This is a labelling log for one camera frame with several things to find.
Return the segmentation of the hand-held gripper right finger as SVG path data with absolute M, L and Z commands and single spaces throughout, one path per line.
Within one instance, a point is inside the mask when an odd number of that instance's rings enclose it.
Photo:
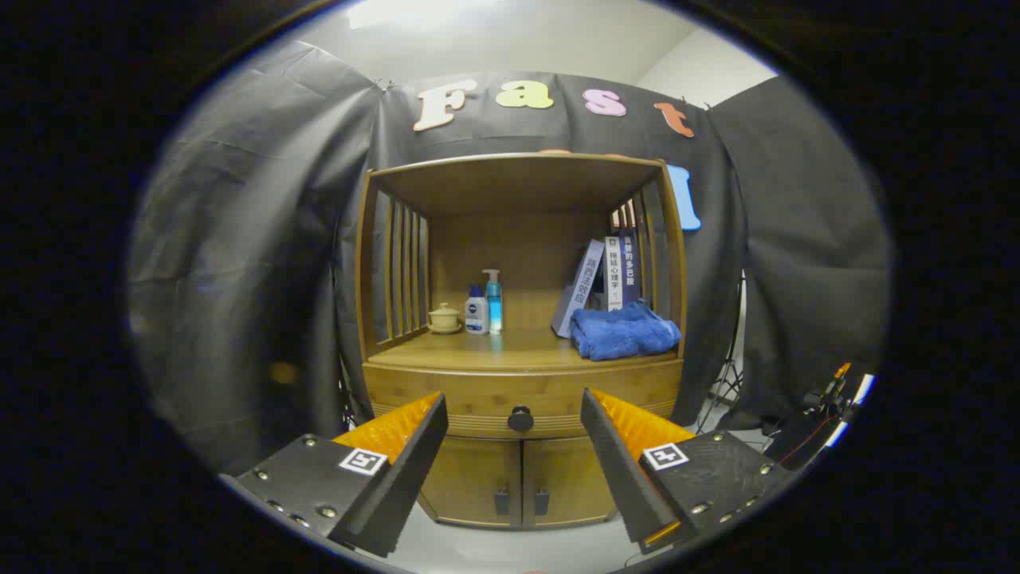
M 717 537 L 790 482 L 728 431 L 693 434 L 607 392 L 583 392 L 586 429 L 624 528 L 643 553 Z

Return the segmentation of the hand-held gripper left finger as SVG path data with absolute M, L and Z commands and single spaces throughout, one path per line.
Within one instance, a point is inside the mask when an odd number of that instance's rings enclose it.
M 302 434 L 237 475 L 233 493 L 325 544 L 389 556 L 447 434 L 441 392 L 328 438 Z

